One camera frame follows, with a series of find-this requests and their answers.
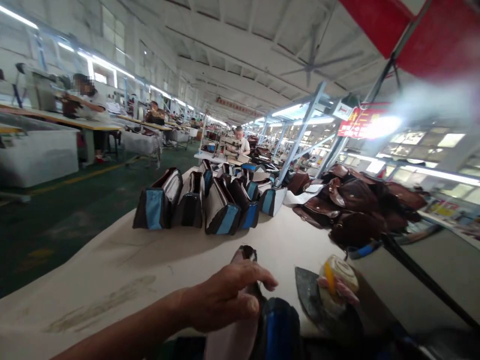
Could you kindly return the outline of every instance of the storage bin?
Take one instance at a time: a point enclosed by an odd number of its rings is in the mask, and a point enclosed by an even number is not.
[[[79,171],[79,130],[11,114],[0,114],[0,123],[25,132],[1,136],[2,185],[29,188]]]

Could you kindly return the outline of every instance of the sewing machine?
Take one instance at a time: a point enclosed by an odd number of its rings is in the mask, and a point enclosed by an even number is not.
[[[49,112],[57,111],[56,93],[69,90],[72,87],[70,78],[58,76],[22,62],[15,64],[19,74],[25,75],[25,90],[28,92],[33,109]]]

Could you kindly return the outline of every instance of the blue trim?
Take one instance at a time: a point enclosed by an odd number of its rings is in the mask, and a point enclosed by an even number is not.
[[[272,201],[274,199],[274,191],[273,189],[268,189],[265,195],[265,201],[263,202],[263,206],[261,211],[265,214],[270,213],[270,206],[272,206]]]
[[[245,217],[245,223],[243,224],[242,229],[249,229],[252,227],[255,219],[255,214],[257,212],[257,205],[252,205],[248,208],[248,211],[246,213]]]
[[[259,185],[253,181],[250,181],[250,183],[248,184],[248,190],[246,193],[248,194],[248,197],[250,198],[250,200],[254,199],[254,193],[258,187]]]
[[[235,216],[237,215],[238,212],[239,212],[239,208],[236,207],[235,205],[232,205],[232,204],[227,205],[226,214],[223,217],[223,220],[221,221],[218,231],[216,232],[217,235],[228,234],[230,232],[232,224],[234,223],[234,220],[235,220]]]
[[[146,224],[150,230],[161,229],[160,214],[162,213],[163,190],[147,190],[145,192]]]

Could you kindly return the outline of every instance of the floor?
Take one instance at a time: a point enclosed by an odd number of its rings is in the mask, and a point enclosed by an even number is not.
[[[182,173],[198,164],[199,143],[187,150],[165,149],[160,169],[142,158],[89,166],[71,176],[26,190],[29,204],[0,207],[0,298],[20,289],[70,259],[86,243],[137,206],[140,191],[166,169]]]

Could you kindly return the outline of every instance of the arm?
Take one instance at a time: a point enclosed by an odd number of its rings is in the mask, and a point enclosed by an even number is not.
[[[52,360],[140,360],[155,345],[184,328],[207,333],[255,317],[260,309],[257,298],[239,295],[239,291],[256,281],[263,282],[269,291],[278,285],[272,274],[256,262],[245,260],[227,265],[207,281],[167,295]]]
[[[80,98],[78,96],[68,94],[68,98],[71,99],[71,100],[74,100],[76,102],[79,102],[83,106],[86,106],[87,108],[89,108],[89,109],[91,109],[91,110],[93,110],[97,113],[103,113],[105,111],[105,108],[103,106],[94,105],[94,104],[92,104],[88,101],[83,100],[82,98]]]

